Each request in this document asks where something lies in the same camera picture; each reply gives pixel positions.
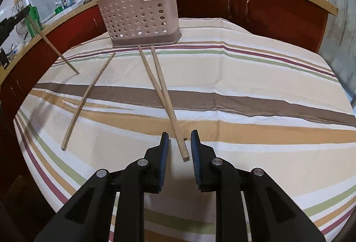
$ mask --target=green bottle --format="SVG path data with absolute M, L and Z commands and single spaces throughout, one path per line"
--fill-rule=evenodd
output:
M 31 4 L 29 5 L 30 6 L 30 13 L 28 14 L 29 17 L 33 20 L 33 22 L 35 22 L 35 24 L 41 29 L 43 30 L 42 28 L 42 25 L 41 25 L 41 22 L 40 22 L 40 16 L 38 14 L 38 11 L 37 11 L 37 7 L 33 7 L 31 6 Z M 36 31 L 36 29 L 32 26 L 32 24 L 30 23 L 30 21 L 26 18 L 25 19 L 25 22 L 26 22 L 26 26 L 28 28 L 28 31 L 30 32 L 31 34 L 31 37 L 35 37 L 38 32 Z
M 55 13 L 56 13 L 56 15 L 57 15 L 57 14 L 59 14 L 60 12 L 63 11 L 63 7 L 62 7 L 62 5 L 59 4 L 58 0 L 55 1 L 55 4 L 56 4 Z

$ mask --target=gray wall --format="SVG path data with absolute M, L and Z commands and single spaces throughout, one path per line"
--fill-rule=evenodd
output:
M 343 87 L 356 96 L 356 1 L 329 0 L 339 8 L 329 14 L 319 54 L 330 65 Z

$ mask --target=table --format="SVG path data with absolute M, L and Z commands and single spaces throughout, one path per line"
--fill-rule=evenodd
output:
M 313 52 L 223 19 L 180 19 L 180 28 L 179 42 L 157 54 L 188 150 L 197 129 L 236 168 L 263 168 L 331 241 L 356 203 L 356 120 L 330 67 Z M 114 51 L 62 151 L 81 97 Z M 165 131 L 165 185 L 159 196 L 145 195 L 146 240 L 215 241 L 215 194 L 200 193 L 192 160 L 182 161 L 138 49 L 113 49 L 105 33 L 64 55 L 80 75 L 58 59 L 14 120 L 26 163 L 53 209 L 97 169 L 121 170 L 143 157 Z

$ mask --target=wooden chopstick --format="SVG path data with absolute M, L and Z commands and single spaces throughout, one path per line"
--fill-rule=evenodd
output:
M 104 72 L 105 68 L 108 66 L 108 64 L 110 63 L 110 61 L 113 59 L 113 57 L 115 56 L 115 52 L 113 54 L 111 54 L 111 56 L 109 57 L 109 59 L 105 62 L 104 66 L 100 69 L 100 71 L 98 72 L 97 76 L 95 76 L 94 80 L 92 81 L 92 83 L 89 85 L 89 87 L 87 88 L 86 92 L 84 93 L 84 96 L 81 98 L 81 103 L 79 104 L 79 106 L 77 107 L 77 110 L 75 111 L 73 118 L 69 124 L 69 127 L 65 133 L 65 138 L 63 139 L 62 142 L 62 146 L 61 149 L 62 150 L 66 150 L 67 146 L 68 146 L 68 142 L 69 142 L 69 138 L 71 137 L 74 125 L 79 117 L 79 114 L 91 92 L 91 90 L 93 89 L 95 83 L 97 82 L 97 80 L 99 79 L 99 77 L 102 75 L 102 73 Z
M 162 105 L 164 107 L 164 109 L 167 111 L 167 105 L 166 105 L 166 101 L 164 100 L 164 96 L 163 96 L 163 93 L 162 93 L 162 90 L 160 88 L 160 86 L 158 85 L 155 77 L 154 77 L 154 74 L 152 73 L 152 70 L 147 62 L 147 59 L 145 57 L 145 54 L 144 52 L 142 51 L 142 48 L 141 48 L 141 45 L 138 45 L 138 51 L 140 52 L 140 55 L 141 55 L 141 58 L 142 58 L 142 61 L 144 62 L 144 65 L 145 65 L 145 68 L 146 68 L 146 71 L 148 73 L 148 76 L 150 77 L 151 81 L 152 81 L 152 84 L 154 86 L 154 89 L 156 90 L 157 92 L 157 95 L 158 97 L 160 98 L 161 102 L 162 102 Z
M 36 31 L 39 33 L 39 35 L 42 37 L 42 39 L 49 45 L 49 47 L 52 48 L 52 50 L 54 52 L 57 53 L 57 55 L 62 58 L 62 60 L 76 73 L 79 74 L 79 71 L 75 69 L 75 67 L 70 64 L 70 62 L 58 51 L 58 49 L 51 43 L 50 40 L 48 40 L 47 36 L 42 32 L 42 30 L 36 25 L 36 23 L 31 19 L 30 16 L 26 17 L 29 22 L 31 23 L 31 25 L 33 26 L 33 28 L 36 29 Z
M 168 116 L 170 118 L 170 121 L 172 123 L 174 134 L 176 135 L 179 151 L 180 151 L 180 154 L 181 154 L 181 156 L 183 158 L 183 161 L 187 161 L 187 160 L 189 160 L 189 153 L 188 153 L 188 150 L 186 149 L 186 144 L 184 142 L 183 133 L 182 133 L 182 130 L 181 130 L 180 126 L 179 126 L 176 114 L 174 112 L 173 105 L 172 105 L 172 102 L 170 100 L 170 95 L 168 94 L 168 89 L 167 89 L 167 86 L 166 86 L 166 82 L 164 80 L 162 69 L 161 69 L 161 65 L 160 65 L 160 62 L 158 60 L 157 53 L 156 53 L 156 50 L 155 50 L 154 46 L 151 46 L 151 51 L 152 51 L 152 55 L 154 57 L 154 64 L 156 66 L 158 79 L 160 80 L 160 84 L 161 84 L 164 100 L 166 101 L 167 114 L 168 114 Z

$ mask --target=utensil holder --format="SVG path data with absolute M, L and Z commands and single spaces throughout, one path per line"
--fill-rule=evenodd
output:
M 176 0 L 97 0 L 113 48 L 178 42 Z

